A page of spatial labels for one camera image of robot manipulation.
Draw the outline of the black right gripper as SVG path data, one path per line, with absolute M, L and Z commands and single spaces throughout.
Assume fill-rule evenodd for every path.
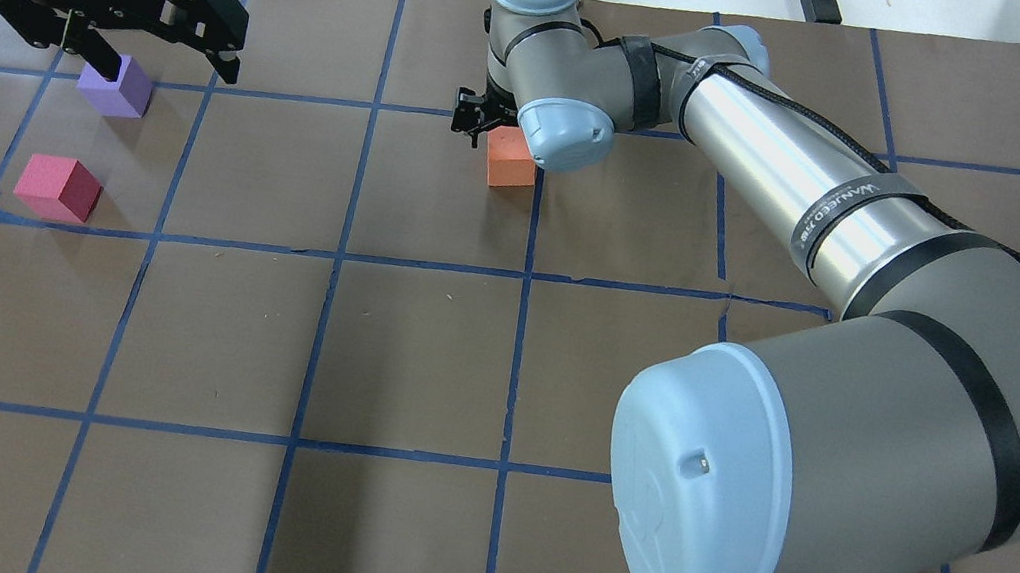
M 492 76 L 487 76 L 486 84 L 484 94 L 460 87 L 452 110 L 451 133 L 465 136 L 473 149 L 479 146 L 482 127 L 519 126 L 515 95 Z

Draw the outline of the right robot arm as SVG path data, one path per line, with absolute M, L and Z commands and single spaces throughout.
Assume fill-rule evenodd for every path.
M 642 370 L 613 419 L 629 573 L 920 573 L 1020 539 L 1020 262 L 935 216 L 768 80 L 749 27 L 589 44 L 579 0 L 492 0 L 488 91 L 542 170 L 674 125 L 833 308 Z

